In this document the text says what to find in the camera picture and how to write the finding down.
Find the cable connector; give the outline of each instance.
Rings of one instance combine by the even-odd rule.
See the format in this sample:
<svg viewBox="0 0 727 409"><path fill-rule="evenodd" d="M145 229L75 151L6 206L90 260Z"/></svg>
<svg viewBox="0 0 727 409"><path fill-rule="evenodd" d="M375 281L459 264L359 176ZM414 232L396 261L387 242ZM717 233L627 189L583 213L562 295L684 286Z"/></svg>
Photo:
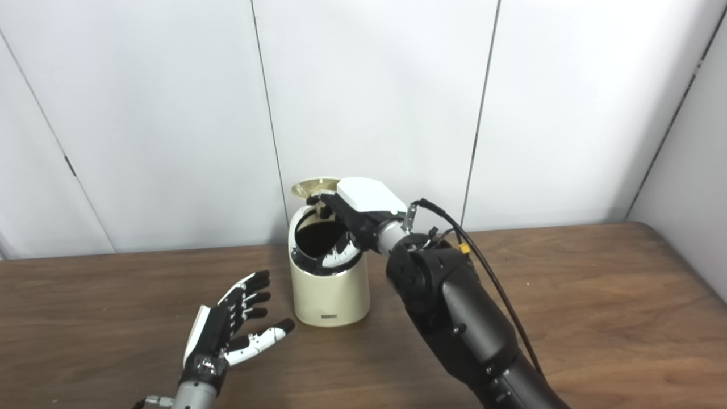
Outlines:
<svg viewBox="0 0 727 409"><path fill-rule="evenodd" d="M174 398L168 396L149 395L144 401L162 408L171 408L174 404Z"/></svg>

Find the cream trash can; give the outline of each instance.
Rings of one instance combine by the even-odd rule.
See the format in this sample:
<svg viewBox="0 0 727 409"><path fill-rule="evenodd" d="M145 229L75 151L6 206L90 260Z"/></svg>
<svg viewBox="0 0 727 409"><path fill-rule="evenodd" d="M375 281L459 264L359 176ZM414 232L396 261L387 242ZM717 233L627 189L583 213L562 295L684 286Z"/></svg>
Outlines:
<svg viewBox="0 0 727 409"><path fill-rule="evenodd" d="M293 194L307 199L327 189L336 190L338 179L316 178L293 186ZM369 312L369 270L366 254L353 246L345 224L335 215L321 219L317 206L301 207L288 230L288 258L293 281L293 300L298 319L316 327L339 327L364 318ZM332 249L349 261L324 266Z"/></svg>

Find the open lid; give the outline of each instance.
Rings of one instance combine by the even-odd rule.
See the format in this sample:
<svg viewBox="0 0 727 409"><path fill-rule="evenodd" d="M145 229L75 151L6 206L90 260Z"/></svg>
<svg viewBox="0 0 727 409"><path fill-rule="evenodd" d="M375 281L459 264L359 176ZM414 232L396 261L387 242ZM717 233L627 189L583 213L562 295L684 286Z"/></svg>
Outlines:
<svg viewBox="0 0 727 409"><path fill-rule="evenodd" d="M307 179L293 185L290 191L293 192L295 196L305 200L310 197L311 194L323 189L336 191L336 186L338 186L339 180L340 179L338 178Z"/></svg>

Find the white robot finger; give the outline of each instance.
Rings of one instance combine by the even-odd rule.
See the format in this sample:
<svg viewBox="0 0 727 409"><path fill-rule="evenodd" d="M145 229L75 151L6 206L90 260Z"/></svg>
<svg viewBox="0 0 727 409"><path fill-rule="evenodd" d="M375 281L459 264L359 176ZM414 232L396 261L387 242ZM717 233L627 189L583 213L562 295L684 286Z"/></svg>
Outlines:
<svg viewBox="0 0 727 409"><path fill-rule="evenodd" d="M241 288L244 292L250 294L261 290L270 285L270 272L268 270L256 271L249 276L236 282L217 302L218 304L225 300L230 293L236 288Z"/></svg>
<svg viewBox="0 0 727 409"><path fill-rule="evenodd" d="M295 322L286 318L260 333L234 339L230 342L230 349L225 354L225 359L230 366L247 361L285 338L285 335L290 333L293 328L295 328Z"/></svg>

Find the robotic arm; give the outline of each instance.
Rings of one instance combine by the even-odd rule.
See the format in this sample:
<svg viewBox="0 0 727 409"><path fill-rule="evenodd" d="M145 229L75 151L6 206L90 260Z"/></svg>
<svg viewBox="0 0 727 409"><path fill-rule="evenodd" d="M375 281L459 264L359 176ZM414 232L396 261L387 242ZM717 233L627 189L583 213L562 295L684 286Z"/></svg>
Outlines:
<svg viewBox="0 0 727 409"><path fill-rule="evenodd" d="M435 229L412 233L417 205L443 214L441 209L424 199L407 209L382 183L365 178L342 179L336 191L308 199L316 203L345 223L359 248L389 258L386 276L414 326L485 408L569 409L524 357L513 326L480 284L467 247L435 239Z"/></svg>

